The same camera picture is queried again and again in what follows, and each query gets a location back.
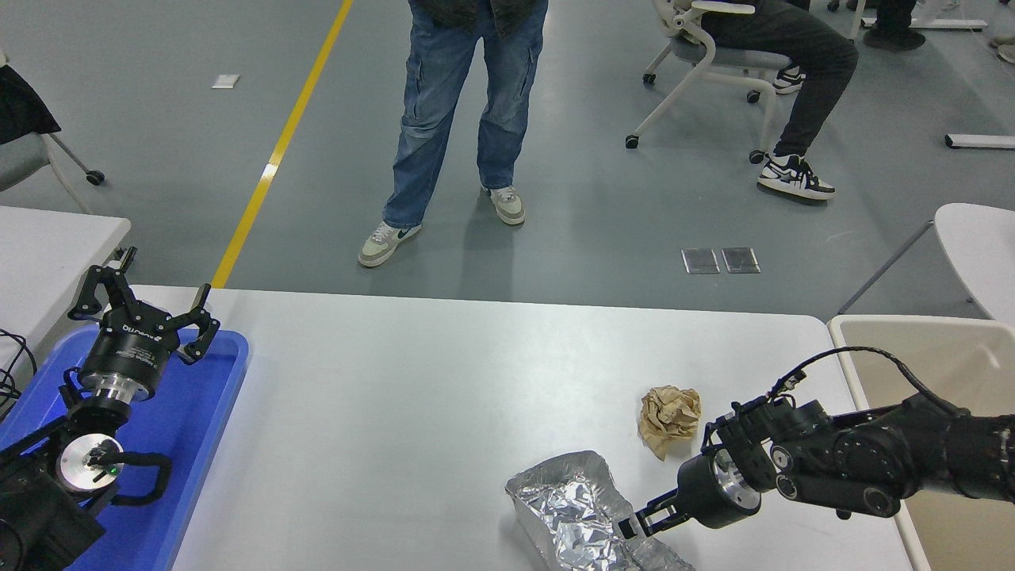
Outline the right gripper body black drum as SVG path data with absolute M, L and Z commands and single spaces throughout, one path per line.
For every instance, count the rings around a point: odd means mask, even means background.
M 719 529 L 754 516 L 760 492 L 746 483 L 729 453 L 703 453 L 678 470 L 678 507 L 704 527 Z

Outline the left gripper body black drum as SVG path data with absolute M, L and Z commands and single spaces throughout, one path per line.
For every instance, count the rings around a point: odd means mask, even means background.
M 80 366 L 79 384 L 95 388 L 104 378 L 118 376 L 144 388 L 162 383 L 170 354 L 180 347 L 178 333 L 170 329 L 167 313 L 134 322 L 128 314 L 108 313 L 86 361 Z

